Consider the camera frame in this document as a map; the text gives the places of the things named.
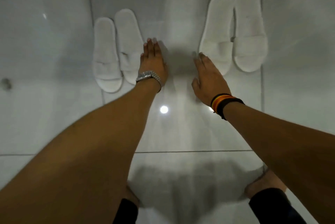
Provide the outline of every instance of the glossy floor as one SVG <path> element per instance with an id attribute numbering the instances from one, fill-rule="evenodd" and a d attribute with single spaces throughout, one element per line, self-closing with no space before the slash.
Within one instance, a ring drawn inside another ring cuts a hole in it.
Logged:
<path id="1" fill-rule="evenodd" d="M 102 93 L 91 72 L 93 21 L 129 8 L 143 38 L 162 41 L 170 65 L 170 78 L 150 110 L 130 172 L 131 185 L 145 206 L 139 223 L 256 223 L 247 202 L 227 188 L 238 180 L 240 193 L 259 175 L 262 163 L 234 128 L 196 100 L 190 85 L 208 2 L 0 0 L 0 78 L 9 78 L 13 86 L 0 90 L 1 185 L 66 126 L 132 88 L 124 83 L 116 94 Z M 262 2 L 269 55 L 263 69 L 254 73 L 232 66 L 225 78 L 233 94 L 258 110 L 335 133 L 334 1 Z M 167 112 L 161 112 L 163 106 Z M 204 187 L 199 194 L 192 187 L 179 195 L 185 204 L 174 205 L 167 197 L 167 205 L 160 205 L 142 187 L 143 181 L 157 184 L 158 194 L 172 193 L 173 187 L 183 191 L 188 183 Z M 210 207 L 204 201 L 206 187 L 218 194 Z M 306 221 L 315 223 L 288 195 Z M 190 199 L 199 203 L 194 217 Z"/>

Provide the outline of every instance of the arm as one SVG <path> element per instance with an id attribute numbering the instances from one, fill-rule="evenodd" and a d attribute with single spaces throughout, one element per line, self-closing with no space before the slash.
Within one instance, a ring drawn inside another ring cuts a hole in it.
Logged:
<path id="1" fill-rule="evenodd" d="M 166 65 L 151 40 L 141 55 L 146 70 L 165 83 Z M 138 82 L 54 138 L 0 191 L 0 223 L 112 223 L 159 89 L 155 79 Z"/>
<path id="2" fill-rule="evenodd" d="M 230 89 L 210 59 L 195 60 L 199 81 L 195 95 L 210 106 L 212 98 Z M 335 221 L 335 136 L 264 114 L 237 102 L 224 116 L 254 152 L 300 199 L 319 223 Z"/>

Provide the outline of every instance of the hand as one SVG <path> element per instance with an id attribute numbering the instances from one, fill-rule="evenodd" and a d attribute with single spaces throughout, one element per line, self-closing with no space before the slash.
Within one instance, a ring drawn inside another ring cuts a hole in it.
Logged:
<path id="1" fill-rule="evenodd" d="M 227 82 L 215 67 L 213 62 L 203 53 L 199 59 L 194 59 L 195 66 L 199 73 L 199 80 L 193 79 L 192 87 L 197 96 L 204 104 L 210 106 L 215 95 L 220 93 L 232 94 Z"/>
<path id="2" fill-rule="evenodd" d="M 161 78 L 162 86 L 164 86 L 168 77 L 168 67 L 164 63 L 161 48 L 157 41 L 155 43 L 151 39 L 147 41 L 148 43 L 143 45 L 144 53 L 141 54 L 141 65 L 138 72 L 154 71 Z"/>

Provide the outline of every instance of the bracelet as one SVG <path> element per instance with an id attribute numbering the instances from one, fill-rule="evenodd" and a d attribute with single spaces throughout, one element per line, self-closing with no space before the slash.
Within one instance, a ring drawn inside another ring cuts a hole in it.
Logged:
<path id="1" fill-rule="evenodd" d="M 241 99 L 238 99 L 231 94 L 227 93 L 221 93 L 216 95 L 212 101 L 211 101 L 211 107 L 214 111 L 214 113 L 217 113 L 219 116 L 221 116 L 222 119 L 226 120 L 224 117 L 224 107 L 231 102 L 239 102 L 244 104 L 244 102 Z"/>

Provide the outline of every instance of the leg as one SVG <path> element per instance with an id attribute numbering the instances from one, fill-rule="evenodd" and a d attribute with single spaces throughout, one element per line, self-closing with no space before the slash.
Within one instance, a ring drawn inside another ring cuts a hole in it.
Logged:
<path id="1" fill-rule="evenodd" d="M 113 224 L 135 224 L 139 206 L 139 199 L 127 186 L 125 196 L 119 205 Z"/>
<path id="2" fill-rule="evenodd" d="M 285 195 L 286 189 L 285 184 L 269 169 L 246 187 L 249 205 L 261 224 L 306 224 L 291 206 Z"/>

